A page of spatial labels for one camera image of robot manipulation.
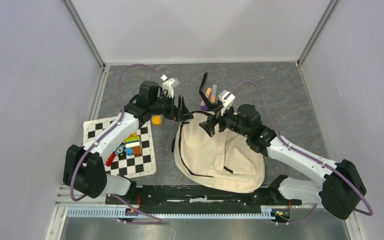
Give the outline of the cream canvas backpack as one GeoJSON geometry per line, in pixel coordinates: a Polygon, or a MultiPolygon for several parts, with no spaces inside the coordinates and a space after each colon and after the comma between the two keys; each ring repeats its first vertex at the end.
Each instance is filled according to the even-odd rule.
{"type": "Polygon", "coordinates": [[[210,137],[199,123],[210,112],[193,111],[193,119],[180,124],[174,139],[174,161],[195,183],[233,193],[251,193],[265,178],[263,156],[246,144],[246,138],[230,130],[210,137]]]}

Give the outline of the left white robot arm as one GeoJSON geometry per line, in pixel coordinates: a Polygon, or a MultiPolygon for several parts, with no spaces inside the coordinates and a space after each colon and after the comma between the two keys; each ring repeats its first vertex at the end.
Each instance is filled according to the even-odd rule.
{"type": "Polygon", "coordinates": [[[152,116],[162,115],[168,120],[184,122],[193,118],[183,96],[175,97],[179,85],[176,78],[162,84],[144,81],[138,94],[121,109],[117,119],[95,139],[82,146],[67,149],[63,183],[69,187],[70,197],[77,202],[85,197],[96,198],[101,194],[115,194],[125,204],[133,203],[137,190],[123,176],[107,174],[104,161],[130,134],[139,130],[152,116]]]}

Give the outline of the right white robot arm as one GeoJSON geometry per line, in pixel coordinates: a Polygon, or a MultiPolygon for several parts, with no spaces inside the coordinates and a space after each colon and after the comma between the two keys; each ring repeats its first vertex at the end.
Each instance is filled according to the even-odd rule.
{"type": "Polygon", "coordinates": [[[273,129],[264,125],[254,105],[243,104],[237,112],[233,107],[209,113],[199,126],[210,136],[232,131],[245,137],[255,153],[280,161],[306,175],[309,180],[280,176],[269,189],[269,199],[275,204],[288,200],[322,205],[334,217],[346,220],[357,211],[359,203],[367,203],[367,189],[356,166],[349,160],[336,162],[305,150],[273,129]]]}

